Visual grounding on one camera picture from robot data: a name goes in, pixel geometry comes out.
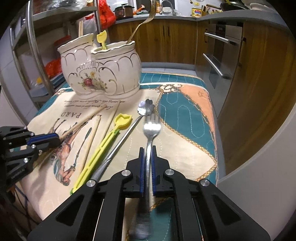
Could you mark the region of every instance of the ceramic pot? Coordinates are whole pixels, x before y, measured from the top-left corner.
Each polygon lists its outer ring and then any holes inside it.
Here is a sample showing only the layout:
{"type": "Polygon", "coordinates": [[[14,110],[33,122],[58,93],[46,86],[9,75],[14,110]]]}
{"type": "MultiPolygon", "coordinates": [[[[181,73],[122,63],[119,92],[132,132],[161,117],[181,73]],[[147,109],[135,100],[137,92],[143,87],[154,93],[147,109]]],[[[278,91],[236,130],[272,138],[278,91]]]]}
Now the ceramic pot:
{"type": "Polygon", "coordinates": [[[104,93],[105,85],[95,79],[98,63],[91,60],[91,50],[97,48],[94,34],[86,34],[58,48],[63,75],[81,99],[104,93]]]}
{"type": "Polygon", "coordinates": [[[91,59],[98,66],[96,78],[104,83],[104,94],[110,99],[126,98],[139,90],[141,61],[134,41],[112,43],[107,50],[93,49],[91,59]]]}

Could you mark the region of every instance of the gold fork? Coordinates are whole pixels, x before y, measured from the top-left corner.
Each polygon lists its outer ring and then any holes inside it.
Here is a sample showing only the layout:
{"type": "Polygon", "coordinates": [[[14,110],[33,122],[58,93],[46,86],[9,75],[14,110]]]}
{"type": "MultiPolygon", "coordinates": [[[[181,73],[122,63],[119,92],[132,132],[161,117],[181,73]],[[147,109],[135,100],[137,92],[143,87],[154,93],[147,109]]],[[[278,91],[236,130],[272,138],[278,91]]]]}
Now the gold fork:
{"type": "Polygon", "coordinates": [[[129,44],[132,40],[132,38],[134,37],[136,31],[138,30],[138,28],[142,25],[142,24],[145,24],[145,23],[149,23],[154,17],[155,17],[155,14],[156,14],[156,0],[150,0],[151,2],[151,10],[150,10],[150,13],[149,13],[149,16],[148,18],[140,23],[137,28],[135,29],[135,31],[132,33],[132,35],[130,36],[130,38],[128,39],[128,41],[126,42],[126,44],[129,44]]]}

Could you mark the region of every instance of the oven door handle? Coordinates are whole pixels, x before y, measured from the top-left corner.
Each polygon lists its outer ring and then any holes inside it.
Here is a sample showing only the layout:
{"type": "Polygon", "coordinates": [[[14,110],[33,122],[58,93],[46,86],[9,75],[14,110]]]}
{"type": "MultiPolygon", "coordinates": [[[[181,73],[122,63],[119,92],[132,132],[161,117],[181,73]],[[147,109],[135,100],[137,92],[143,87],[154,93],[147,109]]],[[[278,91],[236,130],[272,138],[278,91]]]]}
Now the oven door handle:
{"type": "Polygon", "coordinates": [[[222,72],[219,70],[219,68],[209,59],[208,56],[206,56],[206,54],[202,54],[203,57],[210,63],[210,65],[213,67],[213,69],[217,72],[217,74],[223,78],[223,79],[229,79],[229,76],[222,74],[222,72]]]}
{"type": "Polygon", "coordinates": [[[235,46],[240,44],[240,40],[238,40],[238,39],[234,39],[234,38],[226,39],[226,38],[220,37],[218,35],[210,34],[210,33],[207,33],[207,32],[205,32],[205,35],[209,36],[209,37],[212,37],[214,39],[220,40],[220,41],[222,41],[224,43],[232,44],[232,45],[235,45],[235,46]]]}

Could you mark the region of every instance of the bottle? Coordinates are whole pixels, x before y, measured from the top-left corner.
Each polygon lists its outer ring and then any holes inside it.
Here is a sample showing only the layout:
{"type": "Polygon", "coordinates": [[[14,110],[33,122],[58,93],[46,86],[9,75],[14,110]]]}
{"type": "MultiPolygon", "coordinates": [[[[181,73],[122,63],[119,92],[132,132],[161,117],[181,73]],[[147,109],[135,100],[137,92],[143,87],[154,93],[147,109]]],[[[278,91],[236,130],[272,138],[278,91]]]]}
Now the bottle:
{"type": "Polygon", "coordinates": [[[156,13],[160,13],[161,10],[162,10],[162,7],[161,7],[160,3],[156,2],[156,13]]]}

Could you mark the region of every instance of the silver fork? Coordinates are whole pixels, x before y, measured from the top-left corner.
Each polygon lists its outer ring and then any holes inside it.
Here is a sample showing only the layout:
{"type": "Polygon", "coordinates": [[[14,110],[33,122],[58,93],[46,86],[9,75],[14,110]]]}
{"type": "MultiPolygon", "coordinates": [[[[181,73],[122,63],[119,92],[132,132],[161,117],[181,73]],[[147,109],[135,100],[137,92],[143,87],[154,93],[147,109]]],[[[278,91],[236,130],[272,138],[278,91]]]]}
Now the silver fork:
{"type": "Polygon", "coordinates": [[[144,177],[144,194],[140,198],[138,204],[138,213],[136,217],[135,229],[132,232],[132,236],[137,239],[147,239],[151,233],[150,223],[150,203],[149,203],[149,188],[150,188],[150,160],[153,139],[160,133],[160,115],[158,117],[155,113],[150,116],[145,116],[144,122],[144,135],[147,137],[147,147],[145,155],[145,177],[144,177]]]}

